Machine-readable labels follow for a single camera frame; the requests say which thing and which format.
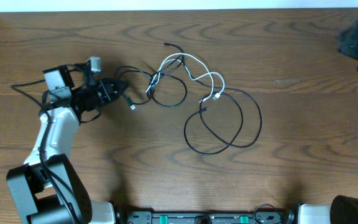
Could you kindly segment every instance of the wooden table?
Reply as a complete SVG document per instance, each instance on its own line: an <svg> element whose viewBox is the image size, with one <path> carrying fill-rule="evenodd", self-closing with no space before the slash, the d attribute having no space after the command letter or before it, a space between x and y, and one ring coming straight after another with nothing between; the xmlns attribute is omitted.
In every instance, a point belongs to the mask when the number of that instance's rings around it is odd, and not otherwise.
<svg viewBox="0 0 358 224"><path fill-rule="evenodd" d="M71 163L93 200L156 211L231 211L358 197L358 62L337 52L337 33L357 18L358 9L0 14L0 223L20 222L5 178L29 155L39 131L39 108L9 86L91 55L102 58L105 76L120 65L157 69L176 52L163 42L179 44L221 72L227 86L250 93L264 119L260 139L218 156L191 151L183 125L209 90L180 70L176 76L189 91L181 106L151 102L131 111L120 99L80 126ZM204 72L188 65L194 75ZM144 77L128 80L132 99L144 98ZM40 98L45 89L26 91ZM257 111L232 95L245 119L236 143L245 144L259 125ZM169 79L156 92L163 103L182 96L183 87ZM206 106L206 122L230 139L239 125L233 103ZM199 119L188 128L198 149L222 146Z"/></svg>

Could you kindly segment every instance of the wooden surface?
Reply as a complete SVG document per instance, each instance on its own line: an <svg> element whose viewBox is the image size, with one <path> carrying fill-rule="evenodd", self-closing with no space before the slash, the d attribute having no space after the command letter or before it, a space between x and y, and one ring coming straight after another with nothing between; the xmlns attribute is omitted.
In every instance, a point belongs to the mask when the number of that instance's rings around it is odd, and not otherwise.
<svg viewBox="0 0 358 224"><path fill-rule="evenodd" d="M176 52L165 41L202 58L227 86L258 101L260 139L213 157L191 151L183 125L208 89L180 71L189 90L180 107L149 103L131 111L120 99L81 125L71 162L92 199L167 211L358 197L358 62L339 54L336 40L357 18L358 9L0 14L0 223L19 223L5 176L29 155L39 131L38 107L9 85L39 80L42 70L91 55L102 58L105 76L120 65L156 69ZM189 67L194 75L203 72L195 63ZM136 74L129 80L139 101L147 84ZM26 88L39 98L45 89ZM173 103L182 94L178 82L166 79L156 96ZM250 100L233 96L244 110L236 141L244 144L257 130L257 111ZM239 125L234 105L224 98L206 105L206 122L230 139ZM221 147L197 118L188 134L200 150Z"/></svg>

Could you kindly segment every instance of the white cable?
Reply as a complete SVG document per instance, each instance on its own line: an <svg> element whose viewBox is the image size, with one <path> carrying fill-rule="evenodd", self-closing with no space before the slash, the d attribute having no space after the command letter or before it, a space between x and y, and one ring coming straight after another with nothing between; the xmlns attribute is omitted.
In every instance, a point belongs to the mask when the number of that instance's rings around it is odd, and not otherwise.
<svg viewBox="0 0 358 224"><path fill-rule="evenodd" d="M192 56L192 55L190 55L190 54L176 53L176 54L169 55L169 56L161 63L161 66L160 66L160 68L159 68L158 70L160 71L160 70L162 69L163 65L165 65L167 62L171 62L171 61L175 60L175 59L170 59L170 60L168 60L168 59L169 59L170 57L173 57L173 56L176 56L176 55L183 55L183 56L191 57L192 59L196 60L197 62L199 62L200 64L202 64L202 65L204 66L204 68L205 68L205 70L207 71L207 73L205 73L204 75L202 75L202 76L200 76L200 77L197 77L197 78L192 78L191 75L190 75L190 71L187 69L187 67L185 67L186 71L187 71L188 74L189 74L190 79L193 80L193 81L198 80L199 78L202 78L202 77L204 77L204 76L206 76L206 75L209 75L209 77L211 78L211 86L212 86L212 88L211 88L211 93L209 94L209 96L208 96L207 98L204 99L204 101L207 100L207 99L209 99L209 98L212 96L213 91L214 91L214 79L212 78L212 75L217 75L217 76L222 80L222 84L223 84L223 85L222 85L222 90L221 90L219 93L215 94L214 100L218 99L218 98L221 96L221 93L224 91L224 88L225 88L224 79L223 79L223 77L221 76L221 74L219 74L218 72L210 72L210 71L208 70L207 66L206 66L202 61L198 60L196 57L194 57L194 56ZM146 90L146 93L147 93L147 92L150 90L150 88L152 87L152 84L153 84L153 82L154 82L154 80L155 80L155 77L157 77L157 76L158 76L158 78L157 78L157 81L154 83L154 85L156 85L156 84L160 81L161 72L159 72L158 74L154 75L152 81L150 82L151 84L149 85L149 87L148 87L147 90Z"/></svg>

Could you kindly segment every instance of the white backdrop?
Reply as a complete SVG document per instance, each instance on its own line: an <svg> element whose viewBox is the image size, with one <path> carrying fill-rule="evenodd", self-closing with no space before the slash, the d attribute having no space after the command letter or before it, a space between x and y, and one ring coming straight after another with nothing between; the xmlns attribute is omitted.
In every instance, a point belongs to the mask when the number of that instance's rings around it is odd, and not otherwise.
<svg viewBox="0 0 358 224"><path fill-rule="evenodd" d="M358 0L0 0L0 12L358 7Z"/></svg>

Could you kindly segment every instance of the tangled cable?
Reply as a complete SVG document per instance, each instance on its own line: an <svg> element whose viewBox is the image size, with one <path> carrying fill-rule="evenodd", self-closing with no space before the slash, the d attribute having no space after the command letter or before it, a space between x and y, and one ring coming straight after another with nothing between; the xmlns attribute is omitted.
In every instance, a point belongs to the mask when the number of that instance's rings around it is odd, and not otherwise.
<svg viewBox="0 0 358 224"><path fill-rule="evenodd" d="M207 66L201 62L200 60L198 60L196 57L190 55L190 54L186 54L184 53L183 49L180 47L180 46L177 46L175 44L169 44L169 43L164 43L164 45L167 45L167 46L172 46L172 47L176 47L178 50L180 50L180 53L176 53L176 54L172 54L172 55L169 55L162 63L161 63L161 66L160 68L154 72L154 73L148 73L148 72L145 72L139 68L136 68L136 67L133 67L133 66L121 66L119 67L117 70L116 70L116 76L117 76L117 79L121 79L123 77L124 74L126 73L129 73L129 72L137 72L137 73L141 73L143 74L143 76L147 79L147 81L149 82L149 86L148 88L146 89L145 91L145 94L146 94L146 97L147 97L147 100L141 102L141 103L134 103L131 98L129 98L126 94L123 94L123 97L126 99L127 103L129 104L129 106L131 107L132 110L135 109L135 105L143 105L143 104L146 104L148 103L150 100L153 100L154 102L156 102L156 104L160 105L160 106L163 106L163 107L166 107L166 108L174 108L176 106L179 106L181 105L184 100L186 99L187 97L187 87L186 87L186 84L185 82L178 78L178 77L174 77L173 75L171 75L174 71L176 71L180 66L183 66L183 68L185 69L185 72L189 75L190 79L199 83L200 85L203 85L207 88L210 88L211 89L211 93L204 96L201 100L200 100L200 108L197 112L193 113L192 115L190 115L190 117L186 120L185 122L185 127L184 127L184 130L183 130L183 133L184 133L184 137L185 137L185 141L188 145L188 147L190 149L192 149L193 151L197 152L198 154L201 154L203 156L213 156L213 155L216 155L216 154L219 154L223 151L225 151L228 147L235 147L235 148L247 148L247 147L250 147L251 145L253 145L256 140L258 140L258 137L260 135L260 132L262 130L262 113L260 112L260 108L259 108L259 105L258 103L255 101L255 99L253 99L252 96L250 96L248 93L242 91L242 90L238 90L238 89L234 89L234 88L226 88L226 84L224 82L224 79L222 77L221 74L219 74L218 72L210 72L207 68ZM206 69L206 73L204 75L201 75L199 77L194 77L191 73L190 73L190 70L189 68L186 66L186 63L185 63L185 56L186 57L189 57L189 58L192 58L194 60L196 60L197 62L199 62L200 64L202 64L202 66L204 66L204 68ZM166 72L166 70L168 70L175 62L179 62L178 65L176 65L173 69L169 70L169 72ZM216 75L218 76L221 81L222 81L222 86L216 86L214 84L214 80L213 80L213 77L212 75ZM211 85L207 85L201 81L199 81L200 78L202 77L205 77L205 76L209 76L211 78ZM165 77L170 77L170 78L173 78L175 80L178 80L184 87L185 89L185 95L184 97L182 98L182 100L177 103L177 104L174 104L174 105L164 105L160 102L158 102L156 99L155 99L155 90L156 90L156 87L159 83L159 81ZM241 129L243 127L243 124L244 124L244 117L243 117L243 114L242 114L242 110L241 110L241 107L240 105L238 104L238 102L232 97L230 96L229 94L227 93L224 93L223 91L224 90L230 90L230 91L236 91L236 92L239 92L239 93L242 93L244 94L245 96L247 96L248 98L250 98L252 100L252 102L254 102L254 104L256 105L257 109L258 109L258 113L259 113L259 119L260 119L260 123L259 123L259 129L257 131L257 134L255 136L255 138L248 144L246 145L243 145L243 146L238 146L238 145L235 145L233 144L233 142L236 140L236 137L239 135L239 133L241 132ZM214 100L217 100L220 96L225 96L227 98L229 98L231 101L233 101L237 108L239 109L239 112L240 112L240 116L241 116L241 124L240 124L240 127L239 129L237 130L237 133L234 135L234 137L231 139L230 142L227 142L225 140L223 140L221 137L219 137L214 131L211 130L211 128L205 123L204 119L203 119L203 113L205 111L208 110L208 108L203 108L203 102L206 101L207 99L209 99L211 96L213 96L213 99ZM199 114L200 115L200 119L201 119L201 122L203 123L203 125L205 126L205 128L214 136L216 137L218 140L220 140L221 142L223 142L226 147L216 151L216 152L201 152L201 151L198 151L196 150L189 142L189 140L187 139L187 135L186 135L186 127L187 127L187 124L189 122L189 120L194 117L195 115Z"/></svg>

